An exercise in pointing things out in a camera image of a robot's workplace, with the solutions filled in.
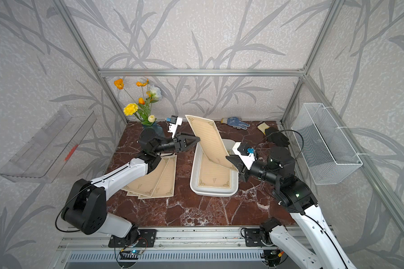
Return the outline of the removed stationery sheet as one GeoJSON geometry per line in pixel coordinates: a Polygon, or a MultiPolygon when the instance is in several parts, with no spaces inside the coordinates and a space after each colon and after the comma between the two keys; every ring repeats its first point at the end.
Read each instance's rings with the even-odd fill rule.
{"type": "Polygon", "coordinates": [[[136,179],[121,190],[131,193],[133,196],[151,197],[154,193],[170,158],[163,158],[158,166],[149,174],[136,179]]]}
{"type": "Polygon", "coordinates": [[[168,198],[174,196],[177,156],[173,155],[164,157],[162,160],[166,162],[165,167],[161,169],[159,164],[156,169],[149,174],[150,176],[155,172],[159,174],[156,187],[149,193],[149,195],[139,195],[139,200],[168,198]]]}
{"type": "Polygon", "coordinates": [[[186,119],[194,132],[200,138],[200,145],[207,158],[221,167],[237,171],[226,157],[229,156],[221,135],[214,121],[194,115],[186,115],[186,119]]]}

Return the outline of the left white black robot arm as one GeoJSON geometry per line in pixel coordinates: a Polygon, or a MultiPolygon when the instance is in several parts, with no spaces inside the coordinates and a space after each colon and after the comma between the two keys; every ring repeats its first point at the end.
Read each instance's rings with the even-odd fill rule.
{"type": "Polygon", "coordinates": [[[75,227],[76,232],[109,234],[133,244],[140,238],[138,227],[108,213],[107,201],[124,186],[153,172],[162,160],[161,153],[184,152],[199,141],[199,137],[187,133],[166,138],[151,128],[144,129],[138,139],[141,152],[137,157],[104,176],[75,182],[58,217],[75,227]]]}

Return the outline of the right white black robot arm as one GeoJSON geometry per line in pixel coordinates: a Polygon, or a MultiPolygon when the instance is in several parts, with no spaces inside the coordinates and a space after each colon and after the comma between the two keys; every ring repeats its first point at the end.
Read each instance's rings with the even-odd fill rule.
{"type": "Polygon", "coordinates": [[[239,178],[253,176],[272,184],[273,196],[304,232],[311,247],[302,245],[275,218],[260,226],[265,244],[284,251],[301,269],[355,268],[329,228],[313,192],[295,176],[295,159],[287,148],[275,146],[267,161],[258,160],[255,149],[243,142],[235,143],[232,151],[227,160],[238,169],[239,178]]]}

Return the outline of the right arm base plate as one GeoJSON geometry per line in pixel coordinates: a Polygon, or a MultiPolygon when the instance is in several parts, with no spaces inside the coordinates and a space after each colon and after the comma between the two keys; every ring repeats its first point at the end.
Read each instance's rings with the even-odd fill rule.
{"type": "Polygon", "coordinates": [[[259,228],[242,228],[241,236],[245,240],[245,245],[247,247],[265,247],[266,245],[262,243],[259,228]]]}

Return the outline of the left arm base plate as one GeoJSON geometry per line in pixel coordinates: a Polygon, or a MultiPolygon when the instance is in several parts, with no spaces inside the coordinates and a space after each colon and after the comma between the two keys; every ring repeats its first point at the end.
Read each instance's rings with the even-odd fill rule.
{"type": "Polygon", "coordinates": [[[127,236],[120,238],[112,235],[109,248],[152,248],[156,239],[156,229],[133,229],[127,236]]]}

